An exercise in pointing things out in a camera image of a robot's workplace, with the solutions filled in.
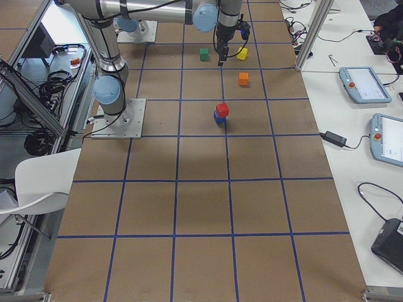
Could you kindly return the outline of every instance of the electronic equipment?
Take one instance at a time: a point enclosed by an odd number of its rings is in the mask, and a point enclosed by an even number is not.
[[[403,166],[403,120],[375,114],[371,120],[371,152],[377,160]]]
[[[403,221],[397,218],[387,220],[371,251],[403,274]]]
[[[392,101],[371,67],[342,67],[339,76],[350,98],[358,104]]]

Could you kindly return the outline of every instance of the power adapter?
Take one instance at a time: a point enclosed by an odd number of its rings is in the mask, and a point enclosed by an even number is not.
[[[325,133],[321,132],[321,138],[339,147],[344,147],[347,142],[347,138],[341,137],[340,135],[337,135],[330,131],[326,131]]]

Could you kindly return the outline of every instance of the green cube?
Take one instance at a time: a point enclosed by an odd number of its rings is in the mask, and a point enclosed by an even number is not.
[[[200,56],[201,61],[207,61],[208,60],[208,49],[201,48],[199,51],[199,56]]]

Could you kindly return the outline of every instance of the white chair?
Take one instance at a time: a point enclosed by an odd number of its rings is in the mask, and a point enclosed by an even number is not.
[[[1,209],[13,214],[50,240],[24,215],[41,215],[65,208],[81,149],[26,159],[17,165],[15,185],[17,208]]]

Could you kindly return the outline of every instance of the touchscreen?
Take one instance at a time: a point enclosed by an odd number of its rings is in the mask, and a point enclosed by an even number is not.
[[[382,117],[382,156],[403,162],[403,122]]]

